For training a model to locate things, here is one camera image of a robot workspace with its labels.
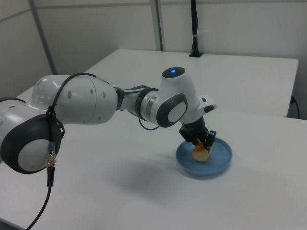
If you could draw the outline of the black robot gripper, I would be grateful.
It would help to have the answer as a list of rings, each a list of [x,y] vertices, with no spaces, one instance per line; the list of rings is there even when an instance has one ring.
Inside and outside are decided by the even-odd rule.
[[[202,144],[205,144],[206,147],[211,147],[213,145],[216,136],[216,131],[207,129],[203,117],[193,123],[182,123],[179,133],[186,142],[198,145],[200,141]]]

